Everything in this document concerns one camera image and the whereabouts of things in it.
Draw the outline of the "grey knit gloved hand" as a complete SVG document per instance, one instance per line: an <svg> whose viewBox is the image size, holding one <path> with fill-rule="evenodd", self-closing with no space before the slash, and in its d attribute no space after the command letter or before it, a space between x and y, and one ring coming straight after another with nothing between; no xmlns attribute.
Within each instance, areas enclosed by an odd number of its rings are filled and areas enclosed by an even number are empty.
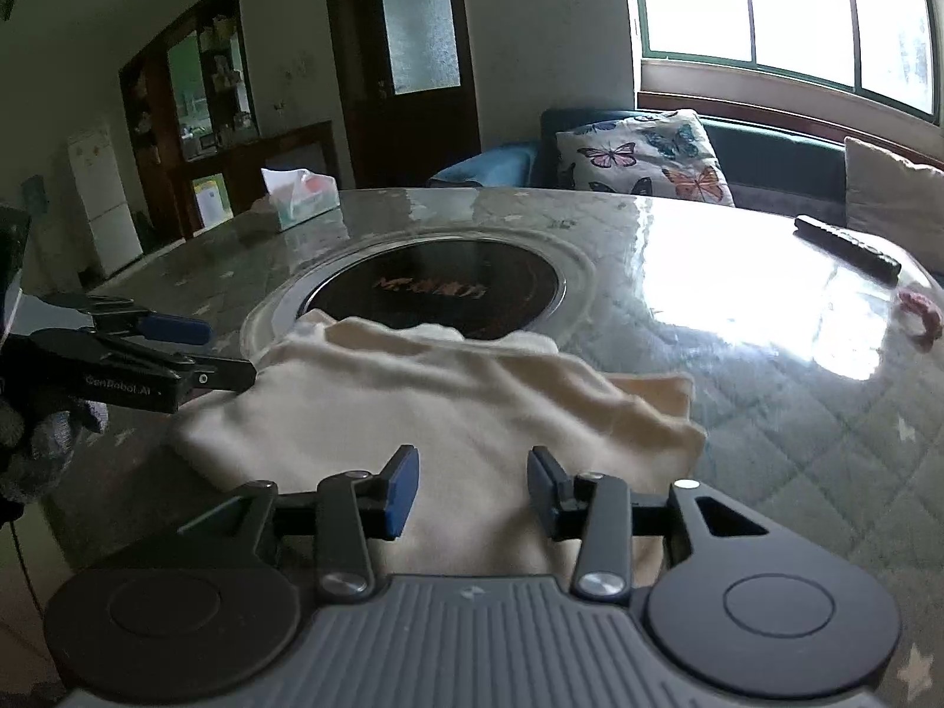
<svg viewBox="0 0 944 708"><path fill-rule="evenodd" d="M42 411L40 419L2 403L2 500L27 505L51 492L74 458L83 433L103 433L109 411L103 403L70 403Z"/></svg>

